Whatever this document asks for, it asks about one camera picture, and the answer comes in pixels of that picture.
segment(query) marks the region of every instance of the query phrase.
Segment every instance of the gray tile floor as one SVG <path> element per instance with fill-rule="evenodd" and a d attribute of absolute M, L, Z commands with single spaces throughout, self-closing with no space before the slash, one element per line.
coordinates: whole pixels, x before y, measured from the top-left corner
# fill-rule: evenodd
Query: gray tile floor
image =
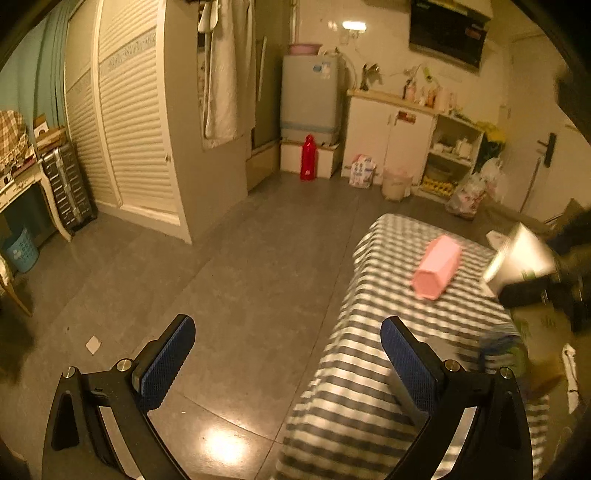
<path fill-rule="evenodd" d="M 292 174 L 263 182 L 193 246 L 108 215 L 71 244 L 54 235 L 17 284 L 33 318 L 3 299 L 0 436 L 39 479 L 64 368 L 108 369 L 185 313 L 197 341 L 152 422 L 189 476 L 267 478 L 336 321 L 353 249 L 387 212 L 470 237 L 469 222 L 429 200 L 390 203 L 378 189 Z M 92 335 L 102 341 L 94 356 Z"/>

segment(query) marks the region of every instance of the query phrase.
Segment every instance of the pink pen holder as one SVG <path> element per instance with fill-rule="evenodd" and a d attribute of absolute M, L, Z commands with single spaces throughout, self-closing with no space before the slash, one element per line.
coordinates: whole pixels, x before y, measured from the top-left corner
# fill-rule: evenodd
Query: pink pen holder
<path fill-rule="evenodd" d="M 462 247 L 442 235 L 431 241 L 414 273 L 412 285 L 420 299 L 437 300 L 460 266 Z"/>

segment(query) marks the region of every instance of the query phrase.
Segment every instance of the louvered wardrobe door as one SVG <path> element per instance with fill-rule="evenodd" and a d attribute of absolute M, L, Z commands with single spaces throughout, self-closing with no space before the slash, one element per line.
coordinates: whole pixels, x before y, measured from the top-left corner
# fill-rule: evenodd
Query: louvered wardrobe door
<path fill-rule="evenodd" d="M 177 213 L 162 139 L 156 74 L 157 0 L 105 0 L 99 90 L 124 206 Z"/>
<path fill-rule="evenodd" d="M 66 109 L 78 161 L 96 202 L 116 205 L 100 147 L 93 104 L 90 57 L 97 0 L 86 0 L 68 25 L 66 41 Z"/>

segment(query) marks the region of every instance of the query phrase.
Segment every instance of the wardrobe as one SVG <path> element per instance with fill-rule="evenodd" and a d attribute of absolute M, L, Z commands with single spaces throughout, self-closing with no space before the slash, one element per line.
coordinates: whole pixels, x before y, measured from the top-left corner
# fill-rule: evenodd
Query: wardrobe
<path fill-rule="evenodd" d="M 249 138 L 204 150 L 196 6 L 83 0 L 68 27 L 70 137 L 99 211 L 191 242 L 246 196 Z"/>

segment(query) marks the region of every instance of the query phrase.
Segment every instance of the suitcase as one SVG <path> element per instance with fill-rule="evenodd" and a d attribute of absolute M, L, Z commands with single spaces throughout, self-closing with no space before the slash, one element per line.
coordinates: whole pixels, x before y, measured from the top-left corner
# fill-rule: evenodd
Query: suitcase
<path fill-rule="evenodd" d="M 71 142 L 42 156 L 61 222 L 70 232 L 95 218 Z"/>

